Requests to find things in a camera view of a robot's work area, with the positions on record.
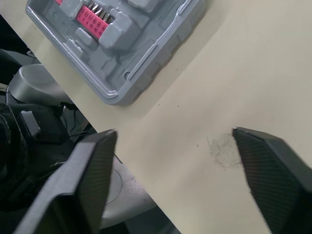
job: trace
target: beige tabletop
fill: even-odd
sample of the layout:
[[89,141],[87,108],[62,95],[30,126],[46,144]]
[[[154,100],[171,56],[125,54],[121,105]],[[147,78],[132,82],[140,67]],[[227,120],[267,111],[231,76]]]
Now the beige tabletop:
[[312,165],[312,1],[207,0],[204,19],[132,105],[109,106],[28,19],[0,13],[184,234],[268,234],[228,135],[285,139]]

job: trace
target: pink plastic strip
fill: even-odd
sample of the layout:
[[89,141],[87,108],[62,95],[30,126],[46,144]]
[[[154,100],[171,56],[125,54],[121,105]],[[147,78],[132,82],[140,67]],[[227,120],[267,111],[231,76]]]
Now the pink plastic strip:
[[55,0],[55,1],[57,2],[58,5],[60,5],[63,0]]
[[108,27],[108,23],[104,22],[86,6],[80,9],[76,19],[96,38],[100,38]]

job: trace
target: black machine part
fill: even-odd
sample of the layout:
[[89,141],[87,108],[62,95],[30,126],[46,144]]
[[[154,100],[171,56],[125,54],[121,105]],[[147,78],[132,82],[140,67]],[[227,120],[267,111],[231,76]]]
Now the black machine part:
[[312,170],[278,137],[234,128],[251,193],[273,234],[312,233]]
[[45,183],[15,234],[95,234],[109,192],[117,132],[78,143]]
[[73,148],[52,109],[0,104],[0,211],[29,207]]

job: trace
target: dirt mark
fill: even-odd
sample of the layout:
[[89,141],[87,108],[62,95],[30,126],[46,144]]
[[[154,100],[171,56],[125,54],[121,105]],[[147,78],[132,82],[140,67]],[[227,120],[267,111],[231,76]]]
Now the dirt mark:
[[207,138],[207,141],[211,157],[216,164],[224,169],[241,165],[236,142],[230,134],[222,134],[212,141]]

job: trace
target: gray plastic tray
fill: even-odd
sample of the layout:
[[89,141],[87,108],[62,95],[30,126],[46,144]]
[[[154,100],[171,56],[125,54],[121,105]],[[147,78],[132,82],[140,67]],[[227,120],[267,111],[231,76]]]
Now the gray plastic tray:
[[99,39],[76,17],[90,0],[28,0],[27,15],[107,104],[145,90],[192,32],[206,0],[97,0],[112,20]]

